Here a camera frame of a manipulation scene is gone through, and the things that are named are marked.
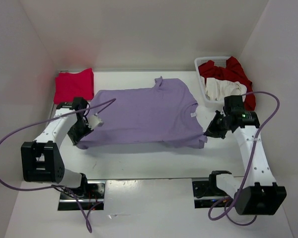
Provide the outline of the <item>pink t shirt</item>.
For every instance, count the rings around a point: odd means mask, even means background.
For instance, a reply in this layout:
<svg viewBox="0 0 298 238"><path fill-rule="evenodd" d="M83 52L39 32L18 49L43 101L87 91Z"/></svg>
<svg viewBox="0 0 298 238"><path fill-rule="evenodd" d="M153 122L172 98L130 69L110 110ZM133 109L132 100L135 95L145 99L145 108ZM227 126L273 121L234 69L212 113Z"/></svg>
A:
<svg viewBox="0 0 298 238"><path fill-rule="evenodd" d="M72 102L75 97L90 101L94 97L94 74L92 68L79 73L60 72L55 78L54 104Z"/></svg>

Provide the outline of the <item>lavender t shirt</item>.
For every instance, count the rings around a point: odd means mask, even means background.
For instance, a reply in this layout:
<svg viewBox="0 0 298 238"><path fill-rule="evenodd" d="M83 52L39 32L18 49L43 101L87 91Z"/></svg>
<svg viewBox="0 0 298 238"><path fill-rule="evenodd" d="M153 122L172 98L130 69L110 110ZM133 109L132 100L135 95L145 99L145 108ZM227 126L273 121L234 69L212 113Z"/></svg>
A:
<svg viewBox="0 0 298 238"><path fill-rule="evenodd" d="M103 111L94 108L104 122L77 144L94 146L164 142L171 147L204 148L207 137L196 118L198 103L180 79L156 78L152 88L100 90L92 107L115 99Z"/></svg>

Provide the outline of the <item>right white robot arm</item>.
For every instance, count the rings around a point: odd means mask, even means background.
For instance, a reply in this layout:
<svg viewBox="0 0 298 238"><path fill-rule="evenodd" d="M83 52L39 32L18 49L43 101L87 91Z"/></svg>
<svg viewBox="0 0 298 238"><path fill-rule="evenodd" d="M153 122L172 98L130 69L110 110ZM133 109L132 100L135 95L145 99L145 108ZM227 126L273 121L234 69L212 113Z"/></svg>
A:
<svg viewBox="0 0 298 238"><path fill-rule="evenodd" d="M213 171L208 190L213 195L225 192L231 200L227 210L234 208L239 215L274 215L287 196L268 165L260 135L264 126L255 112L245 109L242 96L228 96L205 132L207 137L224 139L230 131L238 142L245 168L242 181L229 171Z"/></svg>

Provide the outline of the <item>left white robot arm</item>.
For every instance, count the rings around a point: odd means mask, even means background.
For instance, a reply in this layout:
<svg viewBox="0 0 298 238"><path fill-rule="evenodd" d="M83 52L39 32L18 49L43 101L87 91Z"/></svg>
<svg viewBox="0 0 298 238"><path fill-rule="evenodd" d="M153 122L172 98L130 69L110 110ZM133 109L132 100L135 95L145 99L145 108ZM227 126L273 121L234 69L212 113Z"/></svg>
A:
<svg viewBox="0 0 298 238"><path fill-rule="evenodd" d="M67 170L59 151L66 136L76 146L84 136L93 132L84 112L76 112L87 106L87 100L82 97L74 98L71 103L60 103L54 121L34 141L22 144L22 170L26 182L63 185L70 188L77 198L88 195L86 175Z"/></svg>

